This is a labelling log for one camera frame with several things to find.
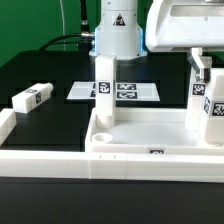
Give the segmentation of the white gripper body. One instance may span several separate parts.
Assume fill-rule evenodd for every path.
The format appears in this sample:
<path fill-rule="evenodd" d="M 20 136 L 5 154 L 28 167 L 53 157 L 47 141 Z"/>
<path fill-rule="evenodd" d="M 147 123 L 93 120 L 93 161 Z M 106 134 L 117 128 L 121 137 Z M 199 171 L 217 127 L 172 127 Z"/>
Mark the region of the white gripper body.
<path fill-rule="evenodd" d="M 153 0 L 145 43 L 151 52 L 224 51 L 224 0 Z"/>

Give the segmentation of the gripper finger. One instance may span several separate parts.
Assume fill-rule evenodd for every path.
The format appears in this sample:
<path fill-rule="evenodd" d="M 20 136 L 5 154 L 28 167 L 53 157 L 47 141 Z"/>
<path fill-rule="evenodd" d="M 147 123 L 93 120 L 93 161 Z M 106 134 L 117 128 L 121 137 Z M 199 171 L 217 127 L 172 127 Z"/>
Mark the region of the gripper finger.
<path fill-rule="evenodd" d="M 188 51 L 188 62 L 195 71 L 195 80 L 201 83 L 210 81 L 210 57 L 203 55 L 202 48 L 191 48 Z"/>

